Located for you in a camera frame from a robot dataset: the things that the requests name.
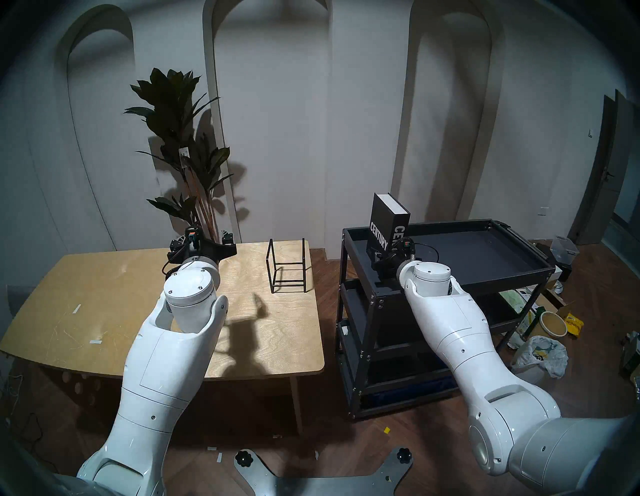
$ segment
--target black knob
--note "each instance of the black knob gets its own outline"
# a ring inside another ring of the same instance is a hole
[[[238,451],[238,453],[236,454],[236,461],[238,462],[238,465],[240,465],[240,467],[250,467],[253,463],[253,457],[248,451]]]
[[[398,460],[400,460],[400,463],[409,463],[411,461],[411,451],[409,451],[409,448],[400,448],[398,450]]]

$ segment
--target black wire frame rack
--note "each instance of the black wire frame rack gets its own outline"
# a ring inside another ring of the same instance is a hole
[[[269,254],[273,259],[273,276],[271,275],[271,264],[269,263]],[[307,292],[307,258],[305,256],[305,238],[302,238],[302,261],[301,262],[277,262],[276,253],[273,249],[273,238],[269,240],[269,248],[267,248],[267,275],[269,276],[269,286],[271,292],[274,293],[277,287],[301,287],[303,292]],[[301,265],[302,279],[288,279],[276,282],[276,276],[279,269],[278,266],[283,265]]]

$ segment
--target yellow snack bag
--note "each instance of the yellow snack bag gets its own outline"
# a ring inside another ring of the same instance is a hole
[[[576,337],[580,334],[582,326],[584,326],[584,322],[573,314],[567,315],[564,318],[564,323],[566,324],[566,330]]]

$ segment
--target potted plant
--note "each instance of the potted plant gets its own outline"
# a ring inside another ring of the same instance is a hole
[[[149,81],[131,85],[131,89],[153,108],[131,107],[124,113],[142,117],[151,132],[163,141],[161,157],[141,150],[138,153],[151,155],[178,171],[189,195],[187,198],[180,195],[178,199],[172,196],[171,200],[159,196],[147,201],[170,216],[183,219],[190,225],[200,225],[209,238],[219,241],[211,204],[213,189],[232,175],[217,179],[221,165],[229,157],[229,148],[212,148],[206,135],[194,137],[194,117],[219,98],[198,107],[205,93],[192,104],[199,80],[200,76],[193,77],[193,72],[183,74],[170,69],[165,75],[155,68]]]

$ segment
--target metal base plate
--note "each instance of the metal base plate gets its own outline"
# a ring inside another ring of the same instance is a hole
[[[395,448],[375,473],[360,477],[276,477],[248,449],[236,454],[234,465],[256,496],[392,496],[413,465],[413,456],[407,448]]]

